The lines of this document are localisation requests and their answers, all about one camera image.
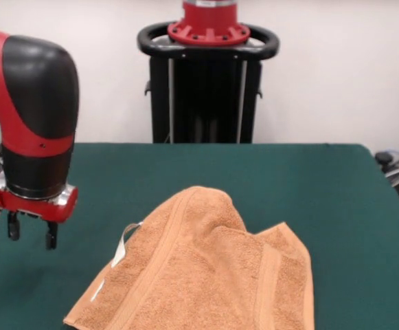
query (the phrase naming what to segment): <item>green table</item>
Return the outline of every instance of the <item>green table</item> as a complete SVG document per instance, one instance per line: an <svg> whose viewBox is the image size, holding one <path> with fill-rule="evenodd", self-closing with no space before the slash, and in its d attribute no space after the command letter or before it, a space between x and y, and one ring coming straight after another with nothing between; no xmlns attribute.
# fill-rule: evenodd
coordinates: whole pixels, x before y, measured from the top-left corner
<svg viewBox="0 0 399 330"><path fill-rule="evenodd" d="M399 329L399 198L362 146L78 144L80 189L58 249L46 225L0 218L0 330L62 319L112 257L127 223L192 185L227 191L251 232L286 221L312 256L317 329Z"/></svg>

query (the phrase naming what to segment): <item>towel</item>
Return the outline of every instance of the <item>towel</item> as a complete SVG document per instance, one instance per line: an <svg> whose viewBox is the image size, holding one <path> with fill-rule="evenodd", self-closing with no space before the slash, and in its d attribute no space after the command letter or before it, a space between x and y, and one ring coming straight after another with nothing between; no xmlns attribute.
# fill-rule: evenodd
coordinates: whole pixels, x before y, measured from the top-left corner
<svg viewBox="0 0 399 330"><path fill-rule="evenodd" d="M79 330L315 328L310 256L285 223L251 234L225 192L191 187L136 227L126 243L122 236L65 324Z"/></svg>

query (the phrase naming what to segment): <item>towel tag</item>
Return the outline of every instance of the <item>towel tag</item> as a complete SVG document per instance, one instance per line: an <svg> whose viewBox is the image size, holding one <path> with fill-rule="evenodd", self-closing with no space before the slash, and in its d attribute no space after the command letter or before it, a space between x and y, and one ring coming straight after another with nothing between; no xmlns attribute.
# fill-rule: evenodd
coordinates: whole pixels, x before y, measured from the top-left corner
<svg viewBox="0 0 399 330"><path fill-rule="evenodd" d="M114 268L116 265L118 265L118 263L124 259L124 257L126 256L126 248L124 247L125 241L124 241L124 237L132 230L141 227L141 225L143 224L143 222L140 223L132 223L130 225L128 225L126 228L124 228L123 234L119 239L119 243L117 246L117 251L115 251L115 256L112 260L111 263L111 268ZM99 287L97 288L97 290L95 291L94 295L91 298L91 302L93 302L95 300L95 298L97 298L98 294L100 293L100 291L102 290L104 286L104 280L100 283Z"/></svg>
<svg viewBox="0 0 399 330"><path fill-rule="evenodd" d="M140 223L132 223L130 225L128 225L126 228L124 228L123 234L122 236L119 238L119 243L117 246L117 251L115 251L115 256L112 260L111 263L111 267L114 268L116 265L118 265L118 263L123 260L123 258L126 256L126 248L124 246L125 242L124 242L124 237L131 231L134 230L136 228L141 227L141 225L143 224L143 222Z"/></svg>

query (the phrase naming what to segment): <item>white wall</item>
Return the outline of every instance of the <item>white wall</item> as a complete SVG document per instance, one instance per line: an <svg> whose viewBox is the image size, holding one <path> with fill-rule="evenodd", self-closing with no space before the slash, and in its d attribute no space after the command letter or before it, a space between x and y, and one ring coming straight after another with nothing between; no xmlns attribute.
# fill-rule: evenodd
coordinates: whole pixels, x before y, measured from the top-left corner
<svg viewBox="0 0 399 330"><path fill-rule="evenodd" d="M0 0L0 30L54 41L80 74L78 141L151 142L145 25L181 0ZM276 32L256 142L399 149L399 0L240 0L240 20Z"/></svg>

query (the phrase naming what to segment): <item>red robot arm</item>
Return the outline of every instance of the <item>red robot arm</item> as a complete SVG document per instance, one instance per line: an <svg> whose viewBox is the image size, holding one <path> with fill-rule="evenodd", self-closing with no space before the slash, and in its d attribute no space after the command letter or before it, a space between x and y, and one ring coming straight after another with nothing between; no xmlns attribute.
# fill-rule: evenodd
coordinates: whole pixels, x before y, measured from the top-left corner
<svg viewBox="0 0 399 330"><path fill-rule="evenodd" d="M9 210L11 239L23 212L48 221L47 247L56 247L57 223L78 196L67 184L78 105L76 66L63 48L0 32L0 206Z"/></svg>

